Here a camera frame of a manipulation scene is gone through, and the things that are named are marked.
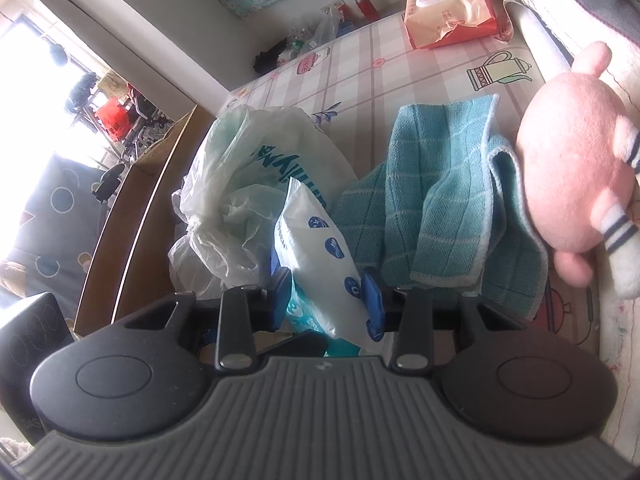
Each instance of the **pink plush toy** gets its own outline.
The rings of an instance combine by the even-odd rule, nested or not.
[[[620,98],[598,78],[609,47],[590,44],[571,72],[546,83],[527,108],[516,142],[530,217],[555,249],[558,275],[587,286],[583,253],[604,241],[616,293],[640,296],[640,233],[625,208],[640,173],[640,135]]]

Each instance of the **wet wipes package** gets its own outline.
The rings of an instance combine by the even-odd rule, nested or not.
[[[293,317],[305,317],[309,328],[315,321],[329,337],[367,352],[383,351],[383,341],[373,341],[367,331],[360,275],[344,237],[308,187],[294,178],[276,223],[274,247],[295,282],[289,305]]]

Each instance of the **brown cardboard flap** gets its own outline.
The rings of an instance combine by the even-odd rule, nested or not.
[[[122,275],[149,198],[190,115],[184,116],[163,140],[130,168],[104,224],[84,282],[74,330],[85,336],[108,325]]]
[[[140,222],[120,283],[113,320],[174,291],[169,278],[167,253],[174,244],[178,219],[171,204],[171,194],[182,187],[182,178],[189,171],[213,121],[214,117],[199,106],[188,117]]]

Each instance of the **plaid towel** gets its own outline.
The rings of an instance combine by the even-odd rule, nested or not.
[[[402,107],[386,162],[331,216],[358,270],[376,267],[396,286],[472,288],[531,318],[547,256],[513,149],[490,131],[497,101]]]

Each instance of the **silver screw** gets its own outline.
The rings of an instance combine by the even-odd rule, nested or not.
[[[398,368],[402,368],[404,370],[420,370],[422,368],[426,368],[429,364],[429,360],[420,354],[402,354],[398,359],[396,359],[396,365]]]
[[[245,354],[229,354],[220,359],[220,366],[227,370],[244,370],[252,365],[252,360]]]

